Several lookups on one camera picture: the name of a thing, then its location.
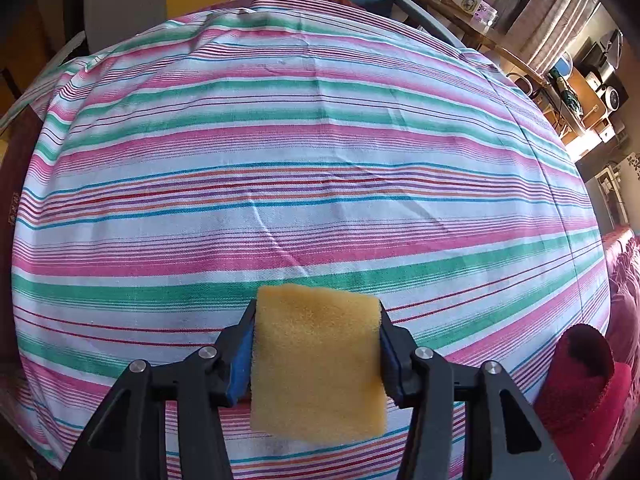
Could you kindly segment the small orange sponge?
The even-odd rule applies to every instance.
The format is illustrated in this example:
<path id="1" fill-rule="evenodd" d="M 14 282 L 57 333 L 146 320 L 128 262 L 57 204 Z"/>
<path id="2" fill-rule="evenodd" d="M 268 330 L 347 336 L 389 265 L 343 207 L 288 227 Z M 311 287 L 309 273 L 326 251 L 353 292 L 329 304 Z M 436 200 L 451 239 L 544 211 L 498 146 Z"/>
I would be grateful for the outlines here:
<path id="1" fill-rule="evenodd" d="M 252 429 L 314 444 L 382 436 L 380 328 L 372 296 L 295 284 L 258 289 Z"/>

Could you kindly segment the striped bed sheet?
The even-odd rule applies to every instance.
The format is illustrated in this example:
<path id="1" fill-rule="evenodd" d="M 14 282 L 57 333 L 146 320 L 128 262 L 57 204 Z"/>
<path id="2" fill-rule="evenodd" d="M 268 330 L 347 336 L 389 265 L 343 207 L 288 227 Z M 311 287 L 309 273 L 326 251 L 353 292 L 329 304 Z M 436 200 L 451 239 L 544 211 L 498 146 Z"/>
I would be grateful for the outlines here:
<path id="1" fill-rule="evenodd" d="M 21 370 L 1 411 L 53 466 L 132 360 L 178 361 L 263 284 L 378 297 L 419 344 L 533 399 L 606 330 L 588 193 L 475 50 L 323 0 L 235 0 L 38 77 L 2 117 Z"/>

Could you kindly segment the wooden side table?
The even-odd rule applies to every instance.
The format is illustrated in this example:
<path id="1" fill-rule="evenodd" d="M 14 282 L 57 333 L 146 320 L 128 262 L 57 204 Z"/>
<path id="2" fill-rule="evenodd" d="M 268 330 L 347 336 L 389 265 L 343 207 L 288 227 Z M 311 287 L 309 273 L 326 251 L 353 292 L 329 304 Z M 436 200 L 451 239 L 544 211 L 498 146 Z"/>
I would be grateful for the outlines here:
<path id="1" fill-rule="evenodd" d="M 497 55 L 500 61 L 506 61 L 516 67 L 518 70 L 515 73 L 511 72 L 509 77 L 524 77 L 529 83 L 528 93 L 531 96 L 536 94 L 534 101 L 547 117 L 550 117 L 550 113 L 554 114 L 550 120 L 553 128 L 559 133 L 563 144 L 577 153 L 577 158 L 581 158 L 603 142 L 597 125 L 608 124 L 608 112 L 597 93 L 573 65 L 570 65 L 570 72 L 563 76 L 564 89 L 576 93 L 577 101 L 582 106 L 582 114 L 574 113 L 562 100 L 558 87 L 548 73 L 536 72 L 532 66 L 507 49 L 498 32 L 439 0 L 412 1 L 428 12 L 434 11 L 436 15 L 446 18 L 460 29 L 463 32 L 462 42 L 467 47 L 476 50 L 487 49 Z"/>

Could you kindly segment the pink curtain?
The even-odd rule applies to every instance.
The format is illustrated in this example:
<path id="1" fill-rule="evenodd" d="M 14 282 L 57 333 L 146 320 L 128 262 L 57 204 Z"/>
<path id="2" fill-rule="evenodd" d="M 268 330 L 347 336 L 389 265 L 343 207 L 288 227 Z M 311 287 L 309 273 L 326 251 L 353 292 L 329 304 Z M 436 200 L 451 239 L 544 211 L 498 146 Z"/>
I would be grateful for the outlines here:
<path id="1" fill-rule="evenodd" d="M 521 0 L 503 45 L 537 75 L 553 67 L 586 27 L 599 0 Z"/>

